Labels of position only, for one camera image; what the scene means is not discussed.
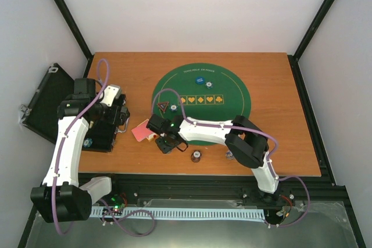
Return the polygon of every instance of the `open black case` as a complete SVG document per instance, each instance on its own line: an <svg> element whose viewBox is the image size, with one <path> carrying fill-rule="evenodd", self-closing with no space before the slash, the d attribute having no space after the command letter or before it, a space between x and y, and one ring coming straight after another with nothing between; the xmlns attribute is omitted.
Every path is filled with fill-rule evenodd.
<svg viewBox="0 0 372 248"><path fill-rule="evenodd" d="M46 71L40 85L28 106L23 105L23 116L20 122L28 129L56 143L58 134L57 108L63 100L74 92L74 80L58 63L52 64ZM115 102L123 103L122 96ZM115 125L99 121L94 128L89 129L85 138L92 145L83 150L111 152L115 143Z"/></svg>

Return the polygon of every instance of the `metal floor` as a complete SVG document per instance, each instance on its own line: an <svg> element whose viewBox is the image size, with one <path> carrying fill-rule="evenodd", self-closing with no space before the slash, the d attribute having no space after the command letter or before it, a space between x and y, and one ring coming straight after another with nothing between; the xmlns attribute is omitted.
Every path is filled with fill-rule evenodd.
<svg viewBox="0 0 372 248"><path fill-rule="evenodd" d="M294 208L288 222L299 214ZM125 220L123 224L137 233L151 226L149 220ZM310 213L289 228L268 229L263 223L247 221L157 221L155 230L143 238L126 235L116 225L103 227L98 218L76 222L68 235L59 236L53 224L37 217L27 247L351 248L357 244L343 205L322 202L314 203Z"/></svg>

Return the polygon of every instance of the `black frame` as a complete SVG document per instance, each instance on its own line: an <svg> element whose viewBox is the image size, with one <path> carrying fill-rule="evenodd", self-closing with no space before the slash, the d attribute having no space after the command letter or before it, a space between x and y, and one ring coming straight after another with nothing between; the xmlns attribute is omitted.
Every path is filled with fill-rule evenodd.
<svg viewBox="0 0 372 248"><path fill-rule="evenodd" d="M86 77L94 55L91 54L64 0L54 1L87 58L87 66L84 72L84 77ZM323 140L298 65L299 59L334 1L323 1L296 52L293 55L288 55L289 64L321 170L321 177L303 177L303 180L313 200L339 201L344 203L358 246L366 247L346 188L335 184ZM83 184L94 176L95 174L80 174L79 180ZM263 209L271 208L266 204L260 204L257 201L250 200L249 196L243 197L244 193L248 193L251 189L257 187L254 177L116 174L113 177L113 181L115 182L115 187L126 193L129 203L136 203L138 199L168 199L170 197L173 199L241 199L246 205L255 205ZM293 193L297 199L306 199L306 193L298 181L290 180L286 182L283 184L282 190ZM25 247L27 243L30 226L32 226L35 216L34 213L35 211L31 212L19 247Z"/></svg>

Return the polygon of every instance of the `blue poker chip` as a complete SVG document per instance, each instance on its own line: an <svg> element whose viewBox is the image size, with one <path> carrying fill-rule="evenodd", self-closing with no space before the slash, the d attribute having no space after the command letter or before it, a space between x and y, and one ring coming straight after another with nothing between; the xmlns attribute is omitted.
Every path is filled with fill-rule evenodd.
<svg viewBox="0 0 372 248"><path fill-rule="evenodd" d="M197 78L195 79L195 82L196 82L197 84L204 84L205 79L204 79L203 77L197 77Z"/></svg>
<svg viewBox="0 0 372 248"><path fill-rule="evenodd" d="M91 138L86 138L83 142L84 148L90 148L93 143L93 140Z"/></svg>

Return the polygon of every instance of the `pink playing card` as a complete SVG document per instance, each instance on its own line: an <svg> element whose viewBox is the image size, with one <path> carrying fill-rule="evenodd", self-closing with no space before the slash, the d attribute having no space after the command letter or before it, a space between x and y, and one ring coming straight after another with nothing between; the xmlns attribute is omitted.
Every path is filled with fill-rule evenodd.
<svg viewBox="0 0 372 248"><path fill-rule="evenodd" d="M142 122L139 126L132 129L132 133L138 142L143 141L145 138L153 134L152 131L146 128L147 122L149 122L148 119Z"/></svg>

